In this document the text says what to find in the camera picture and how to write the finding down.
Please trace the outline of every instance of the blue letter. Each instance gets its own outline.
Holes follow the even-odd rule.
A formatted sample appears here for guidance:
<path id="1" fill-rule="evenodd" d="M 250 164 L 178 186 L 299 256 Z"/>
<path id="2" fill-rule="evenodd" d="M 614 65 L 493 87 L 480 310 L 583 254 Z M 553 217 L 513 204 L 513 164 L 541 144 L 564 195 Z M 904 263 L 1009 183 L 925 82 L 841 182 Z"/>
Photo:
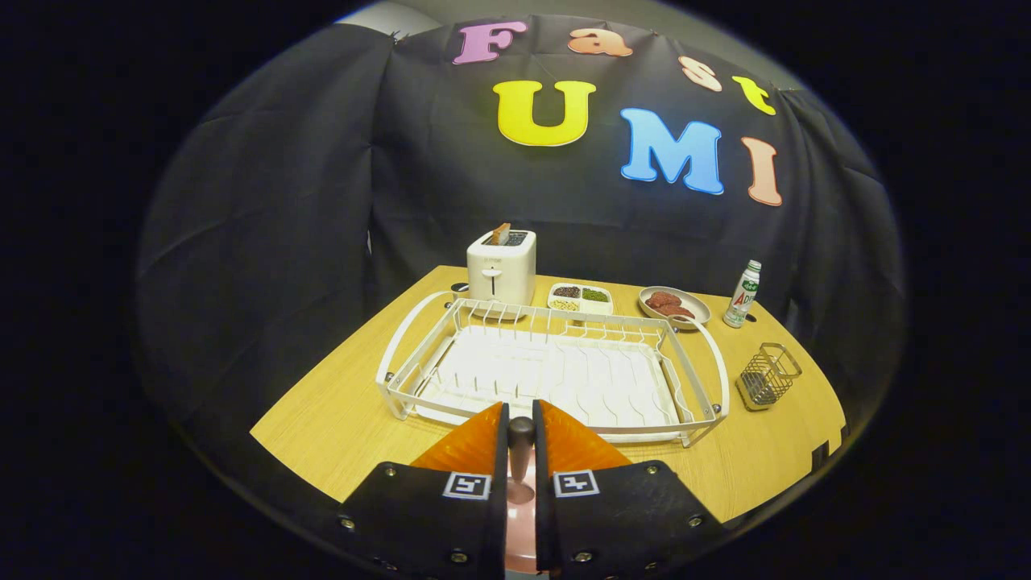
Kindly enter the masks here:
<path id="1" fill-rule="evenodd" d="M 688 123 L 680 138 L 674 141 L 666 125 L 651 110 L 625 108 L 620 115 L 630 122 L 630 163 L 620 170 L 624 177 L 654 181 L 658 175 L 652 168 L 654 151 L 667 181 L 675 181 L 690 159 L 691 169 L 684 176 L 684 184 L 712 195 L 723 193 L 716 159 L 720 129 L 695 121 Z"/>

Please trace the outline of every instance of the bottle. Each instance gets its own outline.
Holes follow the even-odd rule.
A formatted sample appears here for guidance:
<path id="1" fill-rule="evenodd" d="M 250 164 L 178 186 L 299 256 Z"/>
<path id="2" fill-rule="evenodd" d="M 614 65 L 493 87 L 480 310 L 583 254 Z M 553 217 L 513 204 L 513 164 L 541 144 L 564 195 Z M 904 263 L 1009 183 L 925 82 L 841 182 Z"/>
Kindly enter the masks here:
<path id="1" fill-rule="evenodd" d="M 737 280 L 734 294 L 730 298 L 730 306 L 723 315 L 723 321 L 728 327 L 740 329 L 744 325 L 744 315 L 749 313 L 752 302 L 756 300 L 756 292 L 759 289 L 759 270 L 762 267 L 763 265 L 756 260 L 749 260 L 749 267 L 741 274 L 741 279 Z"/>

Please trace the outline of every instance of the plate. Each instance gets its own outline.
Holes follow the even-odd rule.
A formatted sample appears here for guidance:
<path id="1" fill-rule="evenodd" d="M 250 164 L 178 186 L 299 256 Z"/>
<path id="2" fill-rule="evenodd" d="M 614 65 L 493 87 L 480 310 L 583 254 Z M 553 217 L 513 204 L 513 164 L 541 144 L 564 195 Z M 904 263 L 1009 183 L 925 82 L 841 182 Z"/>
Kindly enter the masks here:
<path id="1" fill-rule="evenodd" d="M 596 289 L 596 292 L 601 293 L 607 299 L 607 303 L 602 303 L 599 301 L 588 301 L 583 298 L 571 299 L 567 297 L 556 297 L 555 292 L 559 287 L 574 286 L 579 288 L 579 297 L 584 296 L 584 289 Z M 598 287 L 597 285 L 586 285 L 584 283 L 573 283 L 571 281 L 560 281 L 552 285 L 552 288 L 547 292 L 547 308 L 553 310 L 563 310 L 571 312 L 581 312 L 585 314 L 612 314 L 612 294 L 605 289 L 604 287 Z"/>
<path id="2" fill-rule="evenodd" d="M 647 287 L 641 289 L 641 294 L 638 297 L 637 302 L 640 305 L 641 310 L 644 311 L 644 314 L 652 318 L 665 318 L 669 320 L 669 323 L 673 327 L 673 329 L 678 329 L 680 331 L 697 331 L 693 323 L 668 318 L 656 312 L 652 307 L 645 305 L 644 302 L 651 299 L 652 295 L 655 295 L 656 293 L 669 293 L 679 299 L 680 307 L 687 309 L 691 312 L 691 314 L 695 315 L 695 321 L 697 321 L 698 325 L 705 325 L 709 321 L 709 318 L 712 317 L 712 313 L 709 312 L 705 303 L 701 302 L 697 297 L 685 293 L 684 289 L 677 289 L 676 287 L 670 287 L 668 285 L 648 285 Z"/>

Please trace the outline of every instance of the dish rack handle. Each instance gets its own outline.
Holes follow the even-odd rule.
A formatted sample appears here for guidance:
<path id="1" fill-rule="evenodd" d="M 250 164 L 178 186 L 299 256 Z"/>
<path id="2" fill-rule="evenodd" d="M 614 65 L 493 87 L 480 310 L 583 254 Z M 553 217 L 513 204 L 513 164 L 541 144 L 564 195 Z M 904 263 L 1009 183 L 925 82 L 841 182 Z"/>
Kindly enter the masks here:
<path id="1" fill-rule="evenodd" d="M 408 313 L 408 316 L 404 317 L 404 320 L 401 321 L 401 326 L 394 332 L 394 337 L 391 338 L 390 344 L 387 345 L 387 352 L 384 353 L 383 361 L 379 362 L 379 369 L 376 371 L 377 385 L 386 387 L 387 383 L 390 382 L 387 380 L 387 369 L 390 367 L 391 361 L 394 360 L 394 352 L 397 351 L 397 345 L 401 342 L 401 338 L 404 337 L 405 332 L 408 331 L 408 327 L 411 327 L 411 321 L 415 320 L 415 317 L 419 316 L 419 313 L 426 308 L 426 305 L 432 303 L 440 297 L 443 297 L 444 295 L 451 295 L 456 302 L 458 301 L 458 295 L 452 293 L 451 289 L 443 289 L 441 293 L 434 293 L 423 299 L 422 303 L 415 305 L 415 308 L 413 308 L 411 312 Z"/>
<path id="2" fill-rule="evenodd" d="M 705 338 L 705 342 L 708 343 L 709 349 L 712 351 L 712 355 L 716 357 L 716 368 L 720 373 L 720 419 L 724 419 L 730 414 L 730 385 L 727 381 L 727 364 L 723 361 L 723 353 L 720 352 L 720 347 L 716 346 L 716 341 L 712 339 L 712 335 L 708 334 L 704 326 L 698 325 L 694 319 L 688 319 L 695 329 L 702 334 Z"/>

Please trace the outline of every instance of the metal wire basket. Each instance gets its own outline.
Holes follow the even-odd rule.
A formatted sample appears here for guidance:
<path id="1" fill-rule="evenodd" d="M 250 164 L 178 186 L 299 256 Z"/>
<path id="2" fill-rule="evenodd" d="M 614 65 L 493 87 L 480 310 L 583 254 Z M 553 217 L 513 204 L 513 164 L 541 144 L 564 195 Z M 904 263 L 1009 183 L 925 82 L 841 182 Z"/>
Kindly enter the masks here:
<path id="1" fill-rule="evenodd" d="M 512 417 L 547 401 L 612 443 L 679 439 L 685 447 L 729 413 L 729 381 L 704 329 L 721 380 L 712 405 L 664 319 L 558 311 L 455 297 L 396 373 L 395 351 L 427 298 L 401 323 L 376 375 L 398 419 L 409 413 L 451 424 L 498 401 Z M 694 397 L 686 398 L 685 390 Z M 689 436 L 691 432 L 705 430 Z"/>
<path id="2" fill-rule="evenodd" d="M 785 359 L 791 363 L 794 371 L 785 368 Z M 759 347 L 759 354 L 752 357 L 735 384 L 744 401 L 744 407 L 751 411 L 761 411 L 779 401 L 791 388 L 794 379 L 801 374 L 802 370 L 795 357 L 784 345 L 763 343 Z"/>

